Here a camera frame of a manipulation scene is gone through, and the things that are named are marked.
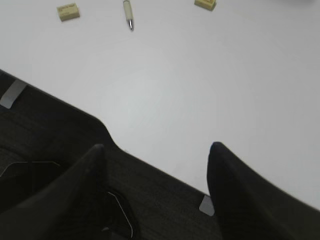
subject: ballpoint pen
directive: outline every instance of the ballpoint pen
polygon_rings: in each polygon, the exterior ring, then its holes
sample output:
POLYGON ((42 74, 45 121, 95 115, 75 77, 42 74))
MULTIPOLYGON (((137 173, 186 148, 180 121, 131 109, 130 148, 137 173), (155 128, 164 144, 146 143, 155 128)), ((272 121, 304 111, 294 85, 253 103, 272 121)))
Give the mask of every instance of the ballpoint pen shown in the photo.
POLYGON ((124 8, 124 13, 125 13, 125 19, 128 23, 128 26, 131 31, 134 30, 134 17, 132 15, 132 9, 131 9, 131 4, 129 0, 124 0, 123 1, 123 8, 124 8))

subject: gray carpet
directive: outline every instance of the gray carpet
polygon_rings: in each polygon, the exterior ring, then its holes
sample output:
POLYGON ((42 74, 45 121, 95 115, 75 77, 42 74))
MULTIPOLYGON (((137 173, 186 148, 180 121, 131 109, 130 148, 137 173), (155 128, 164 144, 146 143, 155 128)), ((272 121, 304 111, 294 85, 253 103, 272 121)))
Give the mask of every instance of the gray carpet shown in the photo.
MULTIPOLYGON (((12 82, 0 75, 0 97, 12 82)), ((128 199, 142 239, 222 239, 215 216, 199 211, 202 192, 123 152, 96 118, 30 86, 12 109, 0 106, 0 175, 28 159, 68 166, 94 144, 107 149, 109 184, 128 199)))

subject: beige eraser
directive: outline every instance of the beige eraser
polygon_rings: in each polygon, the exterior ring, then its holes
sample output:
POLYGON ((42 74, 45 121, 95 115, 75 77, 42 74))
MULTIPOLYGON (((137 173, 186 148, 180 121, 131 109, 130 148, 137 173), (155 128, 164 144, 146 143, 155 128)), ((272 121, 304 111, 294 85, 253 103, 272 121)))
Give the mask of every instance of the beige eraser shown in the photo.
POLYGON ((195 0, 194 1, 195 5, 208 10, 214 9, 215 3, 216 3, 216 0, 195 0))
POLYGON ((62 22, 80 17, 78 7, 75 3, 59 6, 56 9, 58 10, 59 18, 62 22))

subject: pen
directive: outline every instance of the pen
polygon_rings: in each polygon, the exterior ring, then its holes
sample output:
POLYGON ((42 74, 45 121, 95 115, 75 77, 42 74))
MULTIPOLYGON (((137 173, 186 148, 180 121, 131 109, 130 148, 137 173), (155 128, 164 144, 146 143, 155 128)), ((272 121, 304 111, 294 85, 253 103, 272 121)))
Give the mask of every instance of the pen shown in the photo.
POLYGON ((124 8, 126 22, 128 23, 130 30, 133 31, 134 30, 134 17, 132 15, 132 9, 131 9, 131 4, 130 4, 129 0, 123 1, 123 8, 124 8))

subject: white table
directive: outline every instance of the white table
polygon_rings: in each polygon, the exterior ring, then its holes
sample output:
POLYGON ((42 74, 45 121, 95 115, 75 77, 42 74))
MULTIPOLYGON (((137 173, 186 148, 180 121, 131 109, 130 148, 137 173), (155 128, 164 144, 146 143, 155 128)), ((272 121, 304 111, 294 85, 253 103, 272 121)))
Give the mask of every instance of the white table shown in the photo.
POLYGON ((130 154, 208 192, 214 141, 320 209, 320 1, 2 0, 0 69, 98 117, 130 154))

